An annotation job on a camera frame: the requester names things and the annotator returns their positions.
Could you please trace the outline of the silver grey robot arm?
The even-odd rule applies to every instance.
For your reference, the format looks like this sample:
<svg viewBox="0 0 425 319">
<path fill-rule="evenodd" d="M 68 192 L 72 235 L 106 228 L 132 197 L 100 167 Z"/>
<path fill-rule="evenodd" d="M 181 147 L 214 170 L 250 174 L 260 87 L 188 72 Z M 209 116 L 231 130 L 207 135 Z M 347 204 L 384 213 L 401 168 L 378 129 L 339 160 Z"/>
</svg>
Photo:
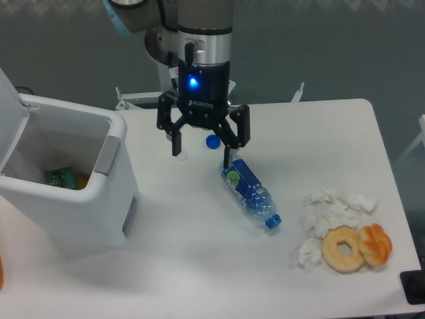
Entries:
<svg viewBox="0 0 425 319">
<path fill-rule="evenodd" d="M 233 1 L 105 1 L 124 35 L 145 31 L 145 48 L 167 66 L 158 98 L 157 127 L 181 153 L 181 128 L 212 130 L 223 142 L 225 169 L 250 140 L 250 109 L 232 107 L 230 52 Z"/>
</svg>

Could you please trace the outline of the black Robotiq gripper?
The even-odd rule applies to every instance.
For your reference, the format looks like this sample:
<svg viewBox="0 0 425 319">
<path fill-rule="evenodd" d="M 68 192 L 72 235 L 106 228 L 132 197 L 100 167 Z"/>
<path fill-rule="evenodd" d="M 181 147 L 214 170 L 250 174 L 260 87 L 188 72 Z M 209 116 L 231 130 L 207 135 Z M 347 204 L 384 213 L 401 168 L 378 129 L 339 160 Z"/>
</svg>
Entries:
<svg viewBox="0 0 425 319">
<path fill-rule="evenodd" d="M 233 107 L 228 113 L 228 85 L 230 63 L 194 65 L 179 60 L 179 97 L 172 91 L 158 98 L 157 128 L 164 130 L 172 143 L 172 156 L 182 151 L 180 129 L 191 126 L 213 130 L 223 142 L 223 168 L 228 169 L 240 148 L 250 141 L 250 107 Z M 172 106 L 176 105 L 181 117 L 173 122 Z M 232 130 L 226 115 L 236 125 Z"/>
</svg>

